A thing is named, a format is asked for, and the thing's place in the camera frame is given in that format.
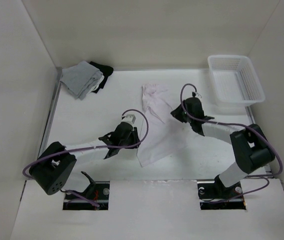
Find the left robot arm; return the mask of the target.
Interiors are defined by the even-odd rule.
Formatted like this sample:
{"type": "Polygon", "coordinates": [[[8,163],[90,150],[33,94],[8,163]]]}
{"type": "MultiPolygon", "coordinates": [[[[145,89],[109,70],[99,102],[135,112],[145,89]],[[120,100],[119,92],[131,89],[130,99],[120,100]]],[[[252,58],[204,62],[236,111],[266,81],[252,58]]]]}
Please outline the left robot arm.
{"type": "Polygon", "coordinates": [[[84,165],[111,158],[121,149],[136,149],[138,142],[137,127],[122,121],[114,131],[89,143],[77,146],[51,143],[40,156],[44,160],[32,165],[29,174],[47,195],[65,189],[76,191],[86,200],[93,196],[94,186],[87,182],[84,165]]]}

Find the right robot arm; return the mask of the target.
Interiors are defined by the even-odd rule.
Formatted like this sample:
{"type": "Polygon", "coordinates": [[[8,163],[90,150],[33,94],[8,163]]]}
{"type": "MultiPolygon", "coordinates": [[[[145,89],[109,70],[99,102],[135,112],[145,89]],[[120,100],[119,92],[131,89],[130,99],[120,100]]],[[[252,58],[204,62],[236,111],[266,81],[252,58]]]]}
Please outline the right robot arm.
{"type": "Polygon", "coordinates": [[[250,126],[226,125],[213,121],[204,114],[199,98],[193,96],[173,111],[171,116],[182,123],[189,123],[191,129],[203,136],[211,137],[232,146],[235,162],[217,175],[209,191],[225,198],[242,179],[275,159],[271,148],[262,140],[263,131],[257,124],[250,126]]]}

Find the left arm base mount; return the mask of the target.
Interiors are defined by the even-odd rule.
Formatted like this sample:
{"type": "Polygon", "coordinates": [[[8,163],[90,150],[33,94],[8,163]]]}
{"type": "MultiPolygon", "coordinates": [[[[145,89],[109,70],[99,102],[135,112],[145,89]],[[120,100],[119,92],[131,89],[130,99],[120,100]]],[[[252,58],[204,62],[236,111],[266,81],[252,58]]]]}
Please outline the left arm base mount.
{"type": "Polygon", "coordinates": [[[61,190],[64,193],[63,210],[66,211],[106,211],[109,208],[110,182],[95,181],[86,172],[81,172],[89,181],[89,185],[84,192],[77,192],[79,196],[96,202],[98,206],[94,206],[88,201],[73,195],[70,192],[61,190]]]}

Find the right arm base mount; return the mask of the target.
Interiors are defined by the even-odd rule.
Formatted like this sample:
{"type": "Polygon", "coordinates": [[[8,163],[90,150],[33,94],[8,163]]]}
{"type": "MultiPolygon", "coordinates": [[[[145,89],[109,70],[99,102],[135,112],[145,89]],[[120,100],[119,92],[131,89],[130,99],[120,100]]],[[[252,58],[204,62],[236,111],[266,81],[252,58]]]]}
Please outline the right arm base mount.
{"type": "Polygon", "coordinates": [[[242,186],[238,182],[235,185],[217,191],[213,181],[198,181],[198,197],[201,210],[246,210],[242,193],[242,186]]]}

